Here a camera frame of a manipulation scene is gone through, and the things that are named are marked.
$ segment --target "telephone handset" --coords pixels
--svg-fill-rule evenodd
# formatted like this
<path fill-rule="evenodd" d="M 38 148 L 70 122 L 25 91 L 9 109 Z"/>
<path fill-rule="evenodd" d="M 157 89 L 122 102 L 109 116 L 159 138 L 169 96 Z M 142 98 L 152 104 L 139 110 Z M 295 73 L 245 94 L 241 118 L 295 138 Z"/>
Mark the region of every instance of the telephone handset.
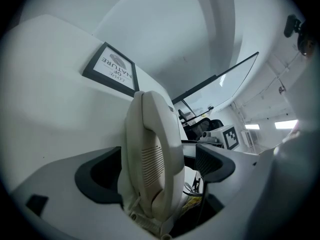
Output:
<path fill-rule="evenodd" d="M 155 91 L 134 94 L 126 116 L 131 184 L 145 215 L 166 221 L 177 209 L 185 183 L 179 128 Z"/>

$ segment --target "black chair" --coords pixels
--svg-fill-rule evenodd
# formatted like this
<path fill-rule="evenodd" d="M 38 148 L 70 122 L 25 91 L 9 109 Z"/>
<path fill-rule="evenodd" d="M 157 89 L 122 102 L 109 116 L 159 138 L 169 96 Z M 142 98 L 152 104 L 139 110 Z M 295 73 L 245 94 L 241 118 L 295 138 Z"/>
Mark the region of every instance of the black chair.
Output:
<path fill-rule="evenodd" d="M 193 125 L 186 125 L 183 127 L 185 134 L 190 141 L 198 141 L 205 131 L 212 131 L 224 126 L 223 123 L 218 120 L 210 120 L 209 118 L 204 118 Z"/>

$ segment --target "curved white surface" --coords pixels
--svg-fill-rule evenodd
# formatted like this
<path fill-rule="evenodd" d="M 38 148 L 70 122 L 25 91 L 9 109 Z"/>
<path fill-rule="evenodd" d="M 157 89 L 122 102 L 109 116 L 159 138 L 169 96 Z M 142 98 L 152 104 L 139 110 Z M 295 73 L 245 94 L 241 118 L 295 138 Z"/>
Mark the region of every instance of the curved white surface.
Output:
<path fill-rule="evenodd" d="M 125 147 L 132 97 L 83 77 L 102 42 L 60 19 L 23 22 L 1 43 L 1 173 L 11 191 L 41 166 L 106 147 Z M 136 67 L 139 88 L 166 90 Z"/>
<path fill-rule="evenodd" d="M 49 14 L 92 34 L 119 0 L 26 0 L 20 17 L 24 22 Z"/>
<path fill-rule="evenodd" d="M 288 15 L 292 13 L 300 15 L 299 10 L 291 0 L 234 0 L 234 7 L 235 37 L 233 53 L 237 54 L 236 63 L 256 52 L 259 52 L 259 56 L 236 94 L 229 102 L 220 106 L 221 109 L 233 102 L 246 88 L 248 89 L 250 82 L 253 80 L 256 82 L 257 72 L 264 70 L 264 63 L 274 52 L 275 45 L 284 37 L 283 32 Z"/>
<path fill-rule="evenodd" d="M 224 8 L 218 2 L 121 0 L 106 14 L 93 35 L 108 40 L 141 65 L 173 99 L 218 75 L 224 60 L 228 62 L 225 70 L 229 68 L 232 50 L 227 45 L 232 47 L 234 43 L 234 6 L 232 3 Z M 226 13 L 228 10 L 233 10 L 233 14 Z M 224 20 L 224 23 L 233 22 L 230 31 L 228 24 L 220 26 L 221 15 L 224 18 L 233 15 L 233 21 Z M 222 32 L 228 40 L 221 37 Z"/>

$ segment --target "ceiling light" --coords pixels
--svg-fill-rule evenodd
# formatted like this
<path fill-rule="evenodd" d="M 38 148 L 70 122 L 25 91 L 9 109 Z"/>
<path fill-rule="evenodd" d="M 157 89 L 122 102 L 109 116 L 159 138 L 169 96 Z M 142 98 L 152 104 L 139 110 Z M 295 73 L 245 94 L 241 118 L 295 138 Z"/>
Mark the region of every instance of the ceiling light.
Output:
<path fill-rule="evenodd" d="M 293 129 L 298 120 L 290 120 L 290 121 L 282 121 L 282 122 L 275 122 L 275 128 L 277 129 Z"/>
<path fill-rule="evenodd" d="M 226 74 L 224 74 L 223 76 L 221 76 L 220 83 L 219 83 L 219 85 L 221 85 L 221 87 L 222 87 L 222 85 L 224 84 L 225 77 L 226 77 Z"/>
<path fill-rule="evenodd" d="M 246 124 L 245 128 L 249 130 L 260 130 L 259 124 Z"/>

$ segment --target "black frame edge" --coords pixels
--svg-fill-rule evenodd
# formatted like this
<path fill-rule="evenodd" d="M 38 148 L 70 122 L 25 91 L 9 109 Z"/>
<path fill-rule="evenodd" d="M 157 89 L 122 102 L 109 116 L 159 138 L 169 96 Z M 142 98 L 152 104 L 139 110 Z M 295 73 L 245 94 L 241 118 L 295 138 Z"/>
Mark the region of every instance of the black frame edge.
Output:
<path fill-rule="evenodd" d="M 131 89 L 131 88 L 113 80 L 112 78 L 94 70 L 94 67 L 97 64 L 101 54 L 104 52 L 104 50 L 107 47 L 131 63 L 134 89 Z M 134 97 L 135 92 L 138 92 L 140 90 L 135 63 L 131 59 L 129 59 L 127 56 L 122 54 L 120 51 L 115 49 L 113 46 L 108 44 L 107 42 L 104 42 L 101 45 L 101 47 L 98 49 L 98 51 L 93 55 L 93 57 L 91 58 L 91 60 L 87 64 L 87 66 L 84 68 L 84 70 L 82 72 L 82 76 L 85 78 L 88 78 L 90 80 L 93 80 L 99 84 L 102 84 L 104 86 L 112 88 L 118 92 L 125 94 L 125 95 L 131 96 L 131 97 Z"/>

